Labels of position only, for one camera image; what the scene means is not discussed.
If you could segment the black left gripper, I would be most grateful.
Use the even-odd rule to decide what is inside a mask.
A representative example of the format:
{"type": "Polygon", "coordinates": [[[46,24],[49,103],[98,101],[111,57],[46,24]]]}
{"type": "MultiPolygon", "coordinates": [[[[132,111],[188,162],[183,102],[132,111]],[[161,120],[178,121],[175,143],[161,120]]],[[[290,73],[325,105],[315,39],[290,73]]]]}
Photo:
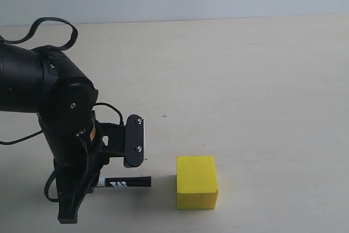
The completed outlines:
{"type": "Polygon", "coordinates": [[[88,159],[92,148],[101,145],[95,111],[40,110],[38,121],[53,154],[54,171],[44,188],[49,189],[56,179],[58,221],[76,224],[79,207],[86,194],[94,191],[103,167],[88,159]]]}

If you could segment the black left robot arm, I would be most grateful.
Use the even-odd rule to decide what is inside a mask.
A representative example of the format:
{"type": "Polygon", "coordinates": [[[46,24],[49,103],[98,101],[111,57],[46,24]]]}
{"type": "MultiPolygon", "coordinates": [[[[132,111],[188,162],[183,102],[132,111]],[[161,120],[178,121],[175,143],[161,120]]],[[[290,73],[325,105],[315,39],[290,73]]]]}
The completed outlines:
{"type": "Polygon", "coordinates": [[[101,170],[103,146],[93,106],[98,91],[59,49],[1,44],[1,110],[35,113],[53,155],[44,189],[56,185],[58,220],[77,223],[77,212],[101,170]]]}

